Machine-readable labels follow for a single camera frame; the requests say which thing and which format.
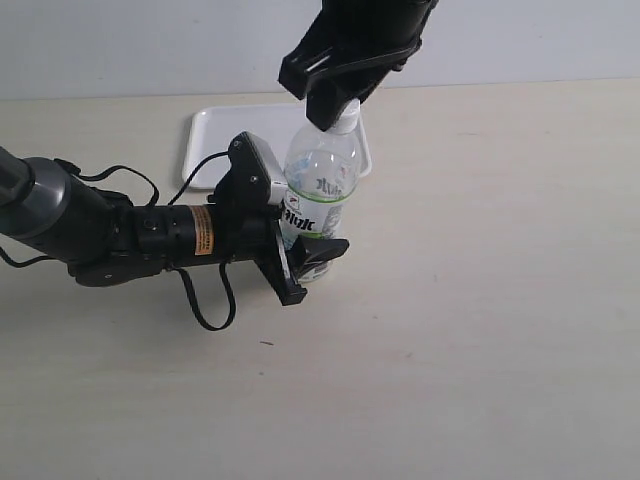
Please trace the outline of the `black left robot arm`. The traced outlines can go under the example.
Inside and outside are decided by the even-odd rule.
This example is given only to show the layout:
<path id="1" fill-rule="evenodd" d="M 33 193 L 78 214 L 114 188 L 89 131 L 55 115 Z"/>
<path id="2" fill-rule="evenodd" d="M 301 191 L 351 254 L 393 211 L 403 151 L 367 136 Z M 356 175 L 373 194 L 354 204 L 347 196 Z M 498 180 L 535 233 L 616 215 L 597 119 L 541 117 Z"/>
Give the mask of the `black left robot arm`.
<path id="1" fill-rule="evenodd" d="M 1 233 L 39 251 L 39 259 L 64 263 L 86 287 L 108 287 L 177 272 L 188 300 L 198 306 L 188 268 L 250 261 L 280 302 L 295 305 L 307 291 L 303 274 L 341 257 L 345 239 L 299 239 L 286 248 L 284 212 L 276 190 L 280 170 L 269 150 L 236 140 L 224 157 L 230 168 L 201 205 L 159 204 L 152 194 L 134 205 L 123 193 L 95 182 L 114 168 L 83 176 L 61 159 L 20 159 L 1 153 Z"/>

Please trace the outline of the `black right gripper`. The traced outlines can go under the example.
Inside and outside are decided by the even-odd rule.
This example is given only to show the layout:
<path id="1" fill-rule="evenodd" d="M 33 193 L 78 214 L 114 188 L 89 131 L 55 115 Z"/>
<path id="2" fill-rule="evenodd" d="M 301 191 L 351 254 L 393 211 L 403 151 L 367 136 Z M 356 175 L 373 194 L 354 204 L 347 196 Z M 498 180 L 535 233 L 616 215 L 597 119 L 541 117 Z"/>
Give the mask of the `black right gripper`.
<path id="1" fill-rule="evenodd" d="M 320 13 L 282 60 L 278 81 L 306 117 L 327 131 L 352 100 L 363 104 L 422 46 L 436 1 L 323 1 Z"/>

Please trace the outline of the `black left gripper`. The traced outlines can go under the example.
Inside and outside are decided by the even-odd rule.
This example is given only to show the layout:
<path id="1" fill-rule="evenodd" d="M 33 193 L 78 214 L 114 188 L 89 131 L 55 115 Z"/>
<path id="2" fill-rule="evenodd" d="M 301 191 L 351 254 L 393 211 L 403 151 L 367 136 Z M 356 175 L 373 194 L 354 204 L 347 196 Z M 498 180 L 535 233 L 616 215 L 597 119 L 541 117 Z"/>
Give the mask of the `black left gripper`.
<path id="1" fill-rule="evenodd" d="M 134 245 L 164 270 L 251 261 L 284 306 L 297 305 L 307 290 L 298 280 L 317 280 L 349 248 L 346 239 L 299 236 L 286 252 L 276 213 L 232 205 L 135 207 L 130 213 Z"/>

